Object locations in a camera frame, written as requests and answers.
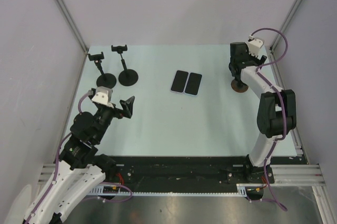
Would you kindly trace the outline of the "wooden round-base phone stand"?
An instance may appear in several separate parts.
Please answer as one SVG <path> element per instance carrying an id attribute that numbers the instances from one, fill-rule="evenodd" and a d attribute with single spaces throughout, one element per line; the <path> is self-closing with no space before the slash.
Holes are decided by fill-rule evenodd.
<path id="1" fill-rule="evenodd" d="M 231 88 L 237 93 L 244 93 L 249 89 L 249 86 L 243 83 L 240 78 L 234 77 L 231 81 Z"/>

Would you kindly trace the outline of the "phone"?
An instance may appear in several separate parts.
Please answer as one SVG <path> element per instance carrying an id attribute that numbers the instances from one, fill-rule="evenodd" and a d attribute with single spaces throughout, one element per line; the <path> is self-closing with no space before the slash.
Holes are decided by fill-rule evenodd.
<path id="1" fill-rule="evenodd" d="M 202 80 L 202 74 L 190 73 L 187 80 L 184 93 L 187 95 L 197 96 Z"/>
<path id="2" fill-rule="evenodd" d="M 187 78 L 189 76 L 189 73 L 182 70 L 177 70 L 173 79 L 173 82 L 171 84 L 170 91 L 174 93 L 182 93 L 184 92 L 185 85 Z"/>

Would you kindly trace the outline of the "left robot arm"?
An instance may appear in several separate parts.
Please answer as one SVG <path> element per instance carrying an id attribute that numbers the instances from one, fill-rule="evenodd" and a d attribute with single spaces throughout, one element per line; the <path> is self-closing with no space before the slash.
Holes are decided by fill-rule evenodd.
<path id="1" fill-rule="evenodd" d="M 55 168 L 36 199 L 27 208 L 23 223 L 64 223 L 85 196 L 103 181 L 116 177 L 115 161 L 97 155 L 96 146 L 114 118 L 131 118 L 134 97 L 120 100 L 121 108 L 102 92 L 90 95 L 97 111 L 80 111 L 70 133 L 61 140 L 55 156 Z"/>

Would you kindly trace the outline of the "black clamp phone stand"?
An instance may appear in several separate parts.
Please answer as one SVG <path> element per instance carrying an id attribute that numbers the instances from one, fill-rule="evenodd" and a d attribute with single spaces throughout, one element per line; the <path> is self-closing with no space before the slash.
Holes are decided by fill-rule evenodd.
<path id="1" fill-rule="evenodd" d="M 126 52 L 127 50 L 128 50 L 127 45 L 111 46 L 111 51 L 117 52 L 120 55 L 121 63 L 123 66 L 123 71 L 121 71 L 121 73 L 119 74 L 118 81 L 121 85 L 129 87 L 137 83 L 138 73 L 135 70 L 128 68 L 126 65 L 123 53 Z"/>

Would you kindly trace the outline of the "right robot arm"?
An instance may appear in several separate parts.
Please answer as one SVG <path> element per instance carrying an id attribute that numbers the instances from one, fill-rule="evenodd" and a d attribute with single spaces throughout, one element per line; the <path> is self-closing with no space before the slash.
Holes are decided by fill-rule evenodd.
<path id="1" fill-rule="evenodd" d="M 271 157 L 278 142 L 296 127 L 295 93 L 272 84 L 261 73 L 266 61 L 266 56 L 258 56 L 262 45 L 262 40 L 254 38 L 247 43 L 230 44 L 232 89 L 238 93 L 251 89 L 259 98 L 256 123 L 260 133 L 242 171 L 248 182 L 259 182 L 268 177 Z"/>

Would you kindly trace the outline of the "black round-base phone stand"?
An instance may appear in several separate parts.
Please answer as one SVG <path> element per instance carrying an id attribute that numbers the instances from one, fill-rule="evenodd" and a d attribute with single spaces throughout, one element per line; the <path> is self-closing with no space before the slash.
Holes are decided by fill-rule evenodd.
<path id="1" fill-rule="evenodd" d="M 116 77 L 113 74 L 105 73 L 102 67 L 102 60 L 104 59 L 104 53 L 100 54 L 87 54 L 89 61 L 94 62 L 98 71 L 100 72 L 100 76 L 96 80 L 97 87 L 106 87 L 113 89 L 117 83 Z"/>

